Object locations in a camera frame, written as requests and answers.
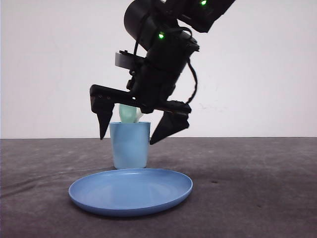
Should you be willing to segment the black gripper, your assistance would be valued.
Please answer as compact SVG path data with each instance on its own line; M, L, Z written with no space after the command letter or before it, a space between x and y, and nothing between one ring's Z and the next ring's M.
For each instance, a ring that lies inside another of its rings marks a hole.
M190 56L198 50L197 41L185 32L159 32L133 77L131 92L93 84L90 87L91 110L98 117L100 140L106 134L117 103L140 108L145 114L154 110L168 111L167 99L173 93L185 65L189 66L195 81L194 92L186 103L191 102L197 92L198 79L190 64ZM150 145L188 127L188 114L164 112Z

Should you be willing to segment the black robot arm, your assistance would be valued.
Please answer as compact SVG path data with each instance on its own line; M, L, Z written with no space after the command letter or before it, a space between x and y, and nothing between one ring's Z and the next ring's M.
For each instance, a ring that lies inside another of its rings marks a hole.
M131 79L126 91L92 85L91 109L104 137L114 105L137 107L144 114L163 111L150 144L189 127L189 102L171 101L169 96L190 56L200 47L193 38L196 30L206 33L213 23L231 7L230 0L135 0L124 15L126 31L143 47L145 57L120 51L115 65L129 70Z

